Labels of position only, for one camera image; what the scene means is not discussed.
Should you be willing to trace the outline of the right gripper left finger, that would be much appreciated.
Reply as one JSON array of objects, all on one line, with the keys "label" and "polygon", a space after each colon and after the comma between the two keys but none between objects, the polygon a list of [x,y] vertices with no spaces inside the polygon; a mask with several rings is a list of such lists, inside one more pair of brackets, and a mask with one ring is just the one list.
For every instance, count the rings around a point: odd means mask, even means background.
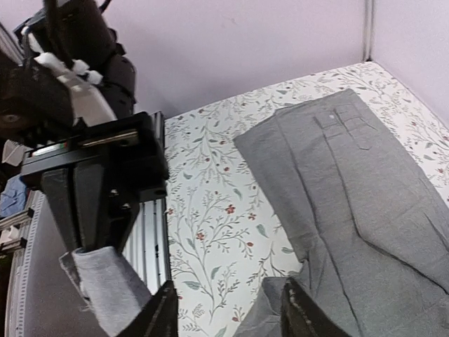
[{"label": "right gripper left finger", "polygon": [[178,337],[178,296],[166,281],[119,337]]}]

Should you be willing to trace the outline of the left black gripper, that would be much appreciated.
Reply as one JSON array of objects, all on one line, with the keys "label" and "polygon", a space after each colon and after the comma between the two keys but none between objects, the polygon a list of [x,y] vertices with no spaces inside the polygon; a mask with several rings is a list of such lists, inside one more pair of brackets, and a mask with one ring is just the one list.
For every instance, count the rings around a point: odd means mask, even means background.
[{"label": "left black gripper", "polygon": [[162,135],[162,113],[140,112],[25,153],[20,179],[46,195],[67,251],[123,251],[139,202],[167,195]]}]

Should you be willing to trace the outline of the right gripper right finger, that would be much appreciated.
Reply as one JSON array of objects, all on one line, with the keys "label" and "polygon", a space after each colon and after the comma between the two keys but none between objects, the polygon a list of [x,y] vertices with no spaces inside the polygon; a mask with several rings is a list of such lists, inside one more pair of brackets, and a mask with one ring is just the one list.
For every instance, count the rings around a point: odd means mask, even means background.
[{"label": "right gripper right finger", "polygon": [[281,335],[287,337],[348,337],[294,279],[281,294]]}]

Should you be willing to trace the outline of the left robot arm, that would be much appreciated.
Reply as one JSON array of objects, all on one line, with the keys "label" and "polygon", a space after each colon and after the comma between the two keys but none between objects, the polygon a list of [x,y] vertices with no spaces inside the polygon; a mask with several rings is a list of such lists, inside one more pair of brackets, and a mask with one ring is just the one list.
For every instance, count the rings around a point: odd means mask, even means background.
[{"label": "left robot arm", "polygon": [[105,4],[45,1],[1,56],[1,137],[27,148],[20,178],[45,194],[68,251],[123,251],[169,170],[155,117],[135,112],[136,71]]}]

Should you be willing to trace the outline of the grey button shirt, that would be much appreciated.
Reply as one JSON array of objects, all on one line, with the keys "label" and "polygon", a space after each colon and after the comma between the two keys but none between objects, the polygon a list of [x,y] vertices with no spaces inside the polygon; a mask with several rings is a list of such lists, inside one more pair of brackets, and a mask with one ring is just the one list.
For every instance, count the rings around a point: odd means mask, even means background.
[{"label": "grey button shirt", "polygon": [[353,90],[233,139],[301,267],[265,277],[232,336],[280,336],[294,279],[350,336],[448,335],[448,205]]}]

